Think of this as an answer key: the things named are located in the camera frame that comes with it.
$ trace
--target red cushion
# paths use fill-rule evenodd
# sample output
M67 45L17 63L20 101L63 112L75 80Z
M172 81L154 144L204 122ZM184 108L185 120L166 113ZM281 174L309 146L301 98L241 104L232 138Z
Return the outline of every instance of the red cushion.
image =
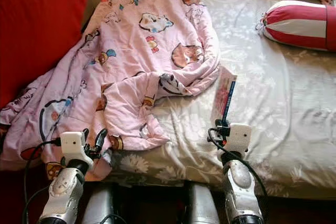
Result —
M317 50L336 51L336 7L285 0L263 18L264 35L272 40Z
M0 108L79 40L87 0L0 0Z

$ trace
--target pillow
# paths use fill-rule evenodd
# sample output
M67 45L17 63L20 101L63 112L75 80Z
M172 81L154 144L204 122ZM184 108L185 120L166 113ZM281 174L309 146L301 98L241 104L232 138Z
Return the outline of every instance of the pillow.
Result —
M336 51L336 7L285 0L261 20L264 35L274 41L317 50Z

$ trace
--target red sofa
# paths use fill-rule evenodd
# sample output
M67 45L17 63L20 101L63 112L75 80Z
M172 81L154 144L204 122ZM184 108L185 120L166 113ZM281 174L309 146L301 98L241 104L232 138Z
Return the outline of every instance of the red sofa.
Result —
M87 0L0 0L0 108L80 39Z

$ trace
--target silver cylinder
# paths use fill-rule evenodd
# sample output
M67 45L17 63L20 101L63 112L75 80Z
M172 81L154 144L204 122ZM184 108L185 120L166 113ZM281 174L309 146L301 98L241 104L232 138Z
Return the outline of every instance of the silver cylinder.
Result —
M81 224L98 224L103 218L113 213L113 192L112 185L100 183L94 189ZM114 224L114 218L105 221L106 224Z
M189 188L189 224L219 224L219 217L209 188L191 183Z

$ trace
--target white bed sheet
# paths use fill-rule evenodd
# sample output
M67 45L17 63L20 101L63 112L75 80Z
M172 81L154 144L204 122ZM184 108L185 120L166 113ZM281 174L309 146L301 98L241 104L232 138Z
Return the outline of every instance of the white bed sheet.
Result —
M238 74L230 122L254 127L247 160L272 196L336 198L336 55L280 45L255 29L280 0L203 0L221 47ZM100 3L91 32L108 13ZM220 187L222 165L206 141L216 85L195 98L165 98L153 110L170 136L146 152L115 152L107 180L178 186L193 180Z

